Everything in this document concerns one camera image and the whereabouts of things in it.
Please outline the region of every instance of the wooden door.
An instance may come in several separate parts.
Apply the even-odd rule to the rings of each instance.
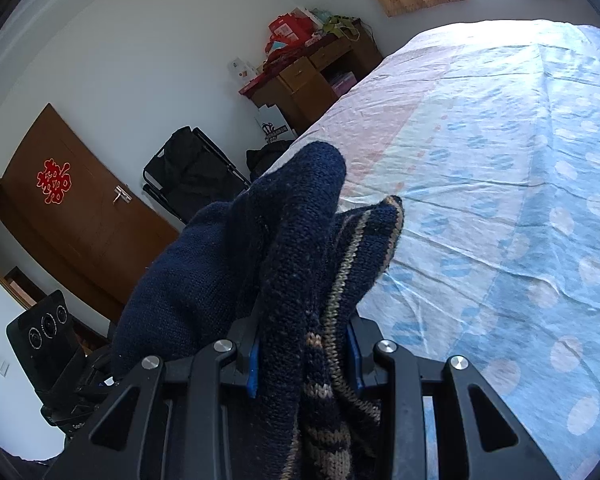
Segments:
[[[117,200],[116,189],[124,191]],[[13,155],[2,190],[40,237],[121,304],[178,235],[98,161],[51,104]]]

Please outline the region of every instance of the wooden desk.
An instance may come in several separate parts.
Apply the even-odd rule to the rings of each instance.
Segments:
[[[360,22],[357,41],[337,38],[318,49],[308,49],[277,75],[264,78],[245,95],[258,107],[277,105],[298,135],[304,133],[337,100],[329,79],[353,72],[362,81],[382,61],[376,44]]]

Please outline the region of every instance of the bed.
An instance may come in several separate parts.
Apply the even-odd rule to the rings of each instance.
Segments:
[[[360,315],[417,355],[467,356],[561,478],[585,478],[600,458],[600,30],[424,32],[272,170],[314,140],[346,158],[342,209],[404,202]]]

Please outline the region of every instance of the black folding chair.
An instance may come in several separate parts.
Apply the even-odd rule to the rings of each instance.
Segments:
[[[142,171],[142,189],[185,224],[204,206],[231,201],[250,186],[199,128],[184,126]]]

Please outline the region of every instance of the desk drawer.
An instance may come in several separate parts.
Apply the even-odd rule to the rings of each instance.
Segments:
[[[312,77],[317,75],[317,70],[306,57],[301,57],[293,65],[280,72],[280,77],[292,90],[299,90]]]
[[[314,124],[331,108],[338,97],[327,80],[317,73],[301,89],[294,92],[293,100],[308,123]]]
[[[318,70],[324,70],[349,50],[351,50],[351,42],[347,38],[338,38],[333,43],[322,47],[309,59]]]

